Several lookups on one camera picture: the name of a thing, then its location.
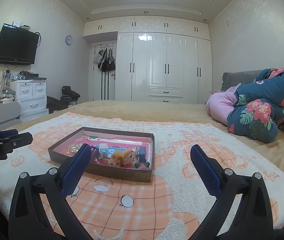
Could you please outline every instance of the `television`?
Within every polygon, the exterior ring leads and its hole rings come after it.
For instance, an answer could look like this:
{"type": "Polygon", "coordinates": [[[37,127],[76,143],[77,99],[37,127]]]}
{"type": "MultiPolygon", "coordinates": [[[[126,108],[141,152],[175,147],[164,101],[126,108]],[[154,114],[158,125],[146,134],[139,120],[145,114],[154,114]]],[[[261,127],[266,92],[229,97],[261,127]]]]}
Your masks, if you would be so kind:
{"type": "Polygon", "coordinates": [[[34,64],[39,34],[4,24],[0,32],[0,63],[34,64]]]}

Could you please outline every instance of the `pink blanket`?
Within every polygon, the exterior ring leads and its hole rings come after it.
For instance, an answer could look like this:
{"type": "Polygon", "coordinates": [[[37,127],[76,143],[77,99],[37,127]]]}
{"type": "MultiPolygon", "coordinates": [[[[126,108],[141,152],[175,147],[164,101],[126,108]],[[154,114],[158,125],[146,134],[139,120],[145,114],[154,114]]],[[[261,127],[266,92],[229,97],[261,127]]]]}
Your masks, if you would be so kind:
{"type": "Polygon", "coordinates": [[[206,103],[206,110],[213,119],[227,125],[227,117],[233,111],[236,101],[235,90],[241,85],[230,87],[225,92],[216,92],[206,103]]]}

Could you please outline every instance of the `drawer handle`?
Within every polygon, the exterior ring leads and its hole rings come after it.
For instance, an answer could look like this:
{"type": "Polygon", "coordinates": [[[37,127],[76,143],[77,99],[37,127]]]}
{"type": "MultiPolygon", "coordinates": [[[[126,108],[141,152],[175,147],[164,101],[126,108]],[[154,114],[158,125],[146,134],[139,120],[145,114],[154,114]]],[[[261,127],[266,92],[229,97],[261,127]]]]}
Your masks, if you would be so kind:
{"type": "Polygon", "coordinates": [[[38,106],[38,103],[36,103],[36,104],[30,104],[30,107],[31,107],[32,109],[35,109],[37,106],[38,106]]]}

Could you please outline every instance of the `wall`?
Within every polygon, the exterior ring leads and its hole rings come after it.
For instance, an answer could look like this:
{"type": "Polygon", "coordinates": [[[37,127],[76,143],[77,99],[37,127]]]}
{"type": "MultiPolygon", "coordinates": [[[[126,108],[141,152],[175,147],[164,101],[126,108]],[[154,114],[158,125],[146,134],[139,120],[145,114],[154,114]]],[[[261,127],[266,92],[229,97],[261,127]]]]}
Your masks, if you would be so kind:
{"type": "Polygon", "coordinates": [[[284,67],[284,0],[233,0],[209,29],[213,90],[224,72],[284,67]]]}
{"type": "MultiPolygon", "coordinates": [[[[12,24],[14,20],[42,36],[35,64],[18,66],[15,73],[31,68],[47,77],[48,96],[60,99],[62,86],[70,85],[81,95],[79,102],[88,101],[90,46],[82,37],[84,22],[59,0],[0,0],[0,30],[3,23],[12,24]],[[65,43],[67,35],[73,37],[70,46],[65,43]]],[[[6,69],[0,64],[0,81],[6,69]]]]}

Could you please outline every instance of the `blue mesh pad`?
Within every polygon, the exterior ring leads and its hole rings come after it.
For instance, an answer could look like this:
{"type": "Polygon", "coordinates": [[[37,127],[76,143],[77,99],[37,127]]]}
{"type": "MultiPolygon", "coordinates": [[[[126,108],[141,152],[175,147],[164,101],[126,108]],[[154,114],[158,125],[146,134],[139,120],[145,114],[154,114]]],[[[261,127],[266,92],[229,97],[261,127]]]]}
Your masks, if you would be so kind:
{"type": "Polygon", "coordinates": [[[90,160],[91,146],[86,144],[62,178],[61,195],[64,198],[73,194],[90,160]]]}
{"type": "Polygon", "coordinates": [[[191,161],[209,194],[218,198],[222,193],[220,178],[196,145],[191,148],[191,161]]]}

